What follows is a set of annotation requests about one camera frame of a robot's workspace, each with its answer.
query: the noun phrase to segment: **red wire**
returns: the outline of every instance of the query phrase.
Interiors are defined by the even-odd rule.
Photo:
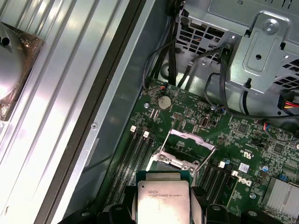
[[[296,103],[291,103],[291,102],[288,102],[288,101],[286,101],[286,103],[285,103],[286,105],[288,105],[288,106],[294,106],[294,107],[299,107],[299,104],[296,104]]]

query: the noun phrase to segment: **chip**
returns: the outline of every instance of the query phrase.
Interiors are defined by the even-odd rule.
[[[266,178],[268,176],[268,174],[266,172],[261,171],[261,177],[262,178]]]
[[[274,147],[274,152],[281,154],[283,149],[284,149],[283,145],[276,144],[276,146]]]
[[[247,125],[245,125],[245,124],[240,124],[240,125],[239,125],[239,128],[238,128],[238,132],[241,132],[241,133],[245,134],[246,131],[247,131]]]
[[[221,146],[224,142],[225,142],[225,141],[224,141],[223,139],[218,139],[217,144],[218,144],[219,146]]]

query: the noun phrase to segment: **white sticker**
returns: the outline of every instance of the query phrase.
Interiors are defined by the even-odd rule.
[[[247,173],[249,170],[249,166],[247,164],[241,162],[241,164],[239,166],[239,170],[244,173]]]
[[[248,180],[246,180],[245,178],[242,178],[242,177],[238,177],[238,182],[241,182],[242,184],[246,184],[248,187],[250,187],[251,186],[251,184],[252,184],[252,181],[248,181]]]

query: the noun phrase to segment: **metal plate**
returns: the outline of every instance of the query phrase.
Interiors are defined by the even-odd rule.
[[[127,4],[0,1],[2,22],[45,41],[0,136],[0,223],[34,222]]]
[[[138,224],[189,224],[190,197],[187,181],[140,181]]]

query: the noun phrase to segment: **gray metal panel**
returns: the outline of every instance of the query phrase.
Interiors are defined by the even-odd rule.
[[[33,223],[128,0],[4,2],[45,40],[0,137],[0,222]]]
[[[287,21],[291,27],[291,29],[288,29],[285,39],[293,43],[299,43],[298,29],[296,29],[299,25],[299,11],[296,8],[298,4],[289,4],[290,0],[273,0],[272,3],[264,0],[211,0],[209,13],[245,26],[252,26],[261,12],[278,15],[281,19]]]
[[[78,206],[95,199],[122,131],[139,96],[144,62],[148,54],[157,48],[161,37],[166,35],[167,17],[164,7],[165,0],[146,1],[93,121],[97,123],[98,128],[89,131],[82,153],[57,209],[57,216],[64,215],[63,208],[65,209],[70,198],[66,215]],[[94,145],[96,148],[91,155],[90,162],[84,167]]]

